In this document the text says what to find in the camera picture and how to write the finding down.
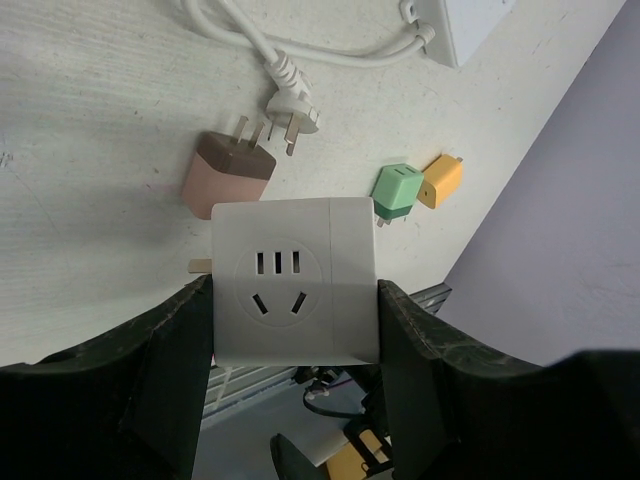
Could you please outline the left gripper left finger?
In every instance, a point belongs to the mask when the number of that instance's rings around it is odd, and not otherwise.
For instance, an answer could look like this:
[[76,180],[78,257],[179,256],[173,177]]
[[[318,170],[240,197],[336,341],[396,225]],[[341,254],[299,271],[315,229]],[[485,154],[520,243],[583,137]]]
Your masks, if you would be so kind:
[[213,356],[210,276],[38,363],[1,370],[5,479],[188,479]]

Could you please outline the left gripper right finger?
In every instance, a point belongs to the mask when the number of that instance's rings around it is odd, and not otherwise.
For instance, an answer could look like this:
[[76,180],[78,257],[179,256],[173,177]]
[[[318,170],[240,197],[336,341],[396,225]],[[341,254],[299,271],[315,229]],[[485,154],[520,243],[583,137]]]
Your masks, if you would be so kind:
[[398,479],[635,479],[639,355],[541,367],[378,286],[381,370]]

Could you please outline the white cube socket adapter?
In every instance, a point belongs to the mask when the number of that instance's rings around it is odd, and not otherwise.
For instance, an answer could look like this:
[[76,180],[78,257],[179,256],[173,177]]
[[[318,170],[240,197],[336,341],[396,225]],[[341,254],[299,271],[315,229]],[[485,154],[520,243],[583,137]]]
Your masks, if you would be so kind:
[[378,363],[371,198],[216,204],[210,259],[216,365]]

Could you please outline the pink brown charger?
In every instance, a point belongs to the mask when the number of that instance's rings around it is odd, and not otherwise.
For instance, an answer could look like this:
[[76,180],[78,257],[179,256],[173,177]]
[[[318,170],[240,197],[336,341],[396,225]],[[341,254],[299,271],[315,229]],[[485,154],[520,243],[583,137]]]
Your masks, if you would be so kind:
[[259,145],[265,128],[260,121],[248,139],[242,116],[231,135],[214,131],[200,134],[181,198],[198,219],[211,218],[218,203],[258,201],[275,169],[276,159]]

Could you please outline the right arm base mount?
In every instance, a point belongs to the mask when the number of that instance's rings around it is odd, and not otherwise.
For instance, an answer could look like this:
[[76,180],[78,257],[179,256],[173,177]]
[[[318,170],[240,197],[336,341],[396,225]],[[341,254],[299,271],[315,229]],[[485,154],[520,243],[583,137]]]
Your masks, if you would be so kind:
[[[292,380],[305,387],[302,404],[323,419],[337,420],[338,446],[322,461],[312,460],[278,433],[270,439],[270,454],[279,479],[392,479],[394,454],[387,419],[381,370],[376,365],[299,367]],[[354,384],[362,393],[354,412],[318,403],[340,387]]]

